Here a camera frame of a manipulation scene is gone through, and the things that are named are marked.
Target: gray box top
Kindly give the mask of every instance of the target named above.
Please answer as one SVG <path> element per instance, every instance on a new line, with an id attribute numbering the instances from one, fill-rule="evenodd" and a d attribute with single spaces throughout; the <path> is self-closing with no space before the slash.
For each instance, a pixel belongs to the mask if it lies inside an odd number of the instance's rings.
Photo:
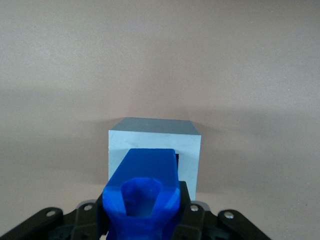
<path id="1" fill-rule="evenodd" d="M 200 135 L 191 121 L 139 117 L 125 117 L 110 130 L 144 133 Z"/>

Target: blue 3d-printed part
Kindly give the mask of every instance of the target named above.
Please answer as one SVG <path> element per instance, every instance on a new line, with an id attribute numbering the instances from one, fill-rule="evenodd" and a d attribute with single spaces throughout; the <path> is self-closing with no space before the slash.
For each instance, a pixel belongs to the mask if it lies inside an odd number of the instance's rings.
<path id="1" fill-rule="evenodd" d="M 107 240 L 165 240 L 180 206 L 175 150 L 130 149 L 102 201 L 111 221 Z"/>

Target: table surface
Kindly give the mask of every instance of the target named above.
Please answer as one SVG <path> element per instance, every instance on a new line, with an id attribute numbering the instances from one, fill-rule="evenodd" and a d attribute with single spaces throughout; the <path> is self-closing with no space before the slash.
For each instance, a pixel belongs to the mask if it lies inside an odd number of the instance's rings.
<path id="1" fill-rule="evenodd" d="M 320 236 L 320 2 L 3 0 L 0 235 L 108 180 L 123 117 L 193 121 L 197 199 Z"/>

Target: screw head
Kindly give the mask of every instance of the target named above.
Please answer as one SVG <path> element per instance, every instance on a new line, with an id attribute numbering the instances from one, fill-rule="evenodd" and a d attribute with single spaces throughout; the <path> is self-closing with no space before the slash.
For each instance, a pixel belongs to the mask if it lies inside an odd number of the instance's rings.
<path id="1" fill-rule="evenodd" d="M 226 211 L 224 213 L 224 216 L 227 218 L 227 219 L 233 219 L 235 217 L 235 215 L 233 215 L 231 212 L 229 211 Z"/>
<path id="2" fill-rule="evenodd" d="M 56 214 L 56 211 L 51 210 L 51 211 L 48 211 L 48 212 L 46 213 L 46 216 L 47 216 L 47 217 L 51 217 L 51 216 L 53 216 L 53 215 L 55 215 L 55 214 Z"/>
<path id="3" fill-rule="evenodd" d="M 192 212 L 198 212 L 198 210 L 199 210 L 197 205 L 191 205 L 190 209 L 191 209 Z"/>
<path id="4" fill-rule="evenodd" d="M 84 206 L 84 208 L 83 208 L 83 210 L 85 210 L 85 211 L 89 211 L 91 209 L 92 209 L 92 205 L 90 205 L 90 204 Z"/>

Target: cube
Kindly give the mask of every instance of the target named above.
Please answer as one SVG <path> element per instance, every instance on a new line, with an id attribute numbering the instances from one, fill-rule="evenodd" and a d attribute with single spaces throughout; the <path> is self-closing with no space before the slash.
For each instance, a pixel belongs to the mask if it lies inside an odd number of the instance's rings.
<path id="1" fill-rule="evenodd" d="M 108 177 L 112 177 L 130 149 L 174 149 L 178 178 L 186 181 L 196 199 L 201 135 L 188 120 L 125 117 L 109 130 Z"/>

